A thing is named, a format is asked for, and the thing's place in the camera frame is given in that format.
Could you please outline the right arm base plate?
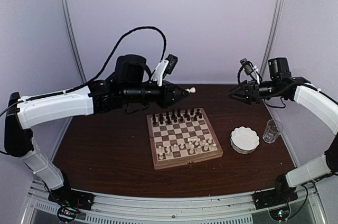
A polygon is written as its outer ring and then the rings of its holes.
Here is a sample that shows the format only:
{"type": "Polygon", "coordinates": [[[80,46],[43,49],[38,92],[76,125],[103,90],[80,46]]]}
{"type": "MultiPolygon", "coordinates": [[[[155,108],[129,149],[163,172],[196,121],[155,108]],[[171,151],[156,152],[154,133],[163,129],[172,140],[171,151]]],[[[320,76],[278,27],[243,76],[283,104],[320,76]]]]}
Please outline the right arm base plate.
{"type": "Polygon", "coordinates": [[[252,194],[252,199],[257,210],[264,208],[271,208],[287,202],[298,199],[298,195],[295,191],[282,193],[278,195],[275,189],[267,191],[258,190],[252,194]]]}

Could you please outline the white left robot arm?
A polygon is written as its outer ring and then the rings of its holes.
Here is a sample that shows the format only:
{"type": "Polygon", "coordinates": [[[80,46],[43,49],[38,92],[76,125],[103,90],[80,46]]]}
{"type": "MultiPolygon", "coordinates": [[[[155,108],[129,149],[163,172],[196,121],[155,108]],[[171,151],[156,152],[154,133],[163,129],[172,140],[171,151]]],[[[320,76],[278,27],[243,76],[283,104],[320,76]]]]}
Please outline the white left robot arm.
{"type": "Polygon", "coordinates": [[[92,79],[74,89],[40,96],[21,97],[11,94],[5,117],[3,154],[20,158],[49,189],[50,195],[71,205],[76,193],[64,172],[54,166],[33,145],[32,127],[45,122],[74,116],[103,114],[129,104],[147,109],[154,102],[168,108],[186,98],[189,90],[166,81],[178,58],[169,55],[151,72],[140,55],[119,56],[114,72],[105,80],[92,79]]]}

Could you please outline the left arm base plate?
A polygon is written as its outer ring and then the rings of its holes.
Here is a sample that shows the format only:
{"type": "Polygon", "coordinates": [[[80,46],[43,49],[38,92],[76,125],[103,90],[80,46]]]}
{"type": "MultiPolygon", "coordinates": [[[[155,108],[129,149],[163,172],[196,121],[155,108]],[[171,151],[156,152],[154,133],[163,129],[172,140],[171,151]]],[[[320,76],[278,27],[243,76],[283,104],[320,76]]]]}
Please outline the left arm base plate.
{"type": "Polygon", "coordinates": [[[66,196],[56,196],[55,193],[50,193],[48,200],[55,202],[61,206],[72,207],[76,210],[91,210],[94,201],[94,194],[88,192],[80,192],[71,190],[71,193],[66,196]]]}

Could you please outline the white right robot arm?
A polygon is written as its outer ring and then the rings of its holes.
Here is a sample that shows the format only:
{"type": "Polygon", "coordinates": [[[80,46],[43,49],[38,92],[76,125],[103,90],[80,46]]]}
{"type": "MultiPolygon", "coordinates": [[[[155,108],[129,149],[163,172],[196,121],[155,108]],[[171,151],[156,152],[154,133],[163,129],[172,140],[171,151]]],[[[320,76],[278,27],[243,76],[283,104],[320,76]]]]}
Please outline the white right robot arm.
{"type": "Polygon", "coordinates": [[[337,101],[322,92],[304,77],[292,76],[287,58],[268,60],[269,80],[263,80],[254,64],[240,60],[237,85],[229,91],[229,97],[246,104],[281,98],[300,105],[326,126],[333,140],[327,150],[276,179],[271,191],[274,203],[283,203],[296,187],[337,175],[337,101]]]}

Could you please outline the white knight chess piece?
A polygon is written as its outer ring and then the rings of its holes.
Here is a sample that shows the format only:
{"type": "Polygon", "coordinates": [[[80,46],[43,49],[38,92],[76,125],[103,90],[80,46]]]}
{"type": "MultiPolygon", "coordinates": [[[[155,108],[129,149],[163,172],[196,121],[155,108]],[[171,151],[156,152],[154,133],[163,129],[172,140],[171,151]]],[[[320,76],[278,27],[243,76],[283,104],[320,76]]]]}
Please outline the white knight chess piece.
{"type": "Polygon", "coordinates": [[[170,148],[166,149],[166,158],[171,158],[172,157],[172,152],[170,148]]]}

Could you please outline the wooden chess board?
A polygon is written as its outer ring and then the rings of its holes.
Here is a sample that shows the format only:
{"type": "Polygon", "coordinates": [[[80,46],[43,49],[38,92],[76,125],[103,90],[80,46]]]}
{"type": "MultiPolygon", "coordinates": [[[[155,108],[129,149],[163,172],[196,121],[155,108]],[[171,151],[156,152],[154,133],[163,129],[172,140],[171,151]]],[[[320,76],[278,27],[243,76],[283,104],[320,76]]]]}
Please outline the wooden chess board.
{"type": "Polygon", "coordinates": [[[171,167],[183,166],[197,162],[208,161],[211,159],[219,158],[223,155],[222,147],[219,143],[219,140],[215,134],[215,131],[204,111],[203,116],[205,117],[205,124],[196,125],[196,126],[186,126],[184,125],[164,125],[164,126],[152,126],[150,124],[150,115],[147,116],[148,132],[149,132],[149,141],[151,145],[152,157],[153,157],[153,166],[154,169],[167,169],[171,167]],[[195,153],[189,154],[189,144],[194,144],[194,142],[188,142],[188,138],[200,138],[199,145],[194,146],[195,153]],[[208,139],[212,138],[213,143],[217,145],[217,149],[214,151],[210,150],[204,152],[203,146],[201,146],[201,141],[206,140],[208,144],[208,139]],[[173,150],[173,145],[177,145],[177,150],[173,150]],[[172,152],[171,158],[166,158],[166,149],[170,148],[172,152]],[[159,160],[157,157],[158,152],[163,152],[164,159],[159,160]]]}

